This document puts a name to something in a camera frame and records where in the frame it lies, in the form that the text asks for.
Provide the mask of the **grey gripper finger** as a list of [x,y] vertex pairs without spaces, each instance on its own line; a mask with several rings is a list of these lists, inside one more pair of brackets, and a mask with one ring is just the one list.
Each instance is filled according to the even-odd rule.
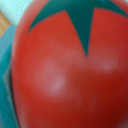
[[15,30],[15,26],[10,26],[0,38],[0,128],[17,128],[10,79],[11,48]]

